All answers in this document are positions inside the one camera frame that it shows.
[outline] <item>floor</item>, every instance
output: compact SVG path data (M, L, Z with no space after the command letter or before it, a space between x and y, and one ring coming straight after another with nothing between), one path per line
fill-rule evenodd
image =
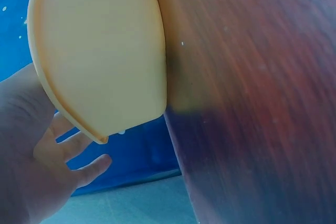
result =
M196 224L181 176L72 197L42 224Z

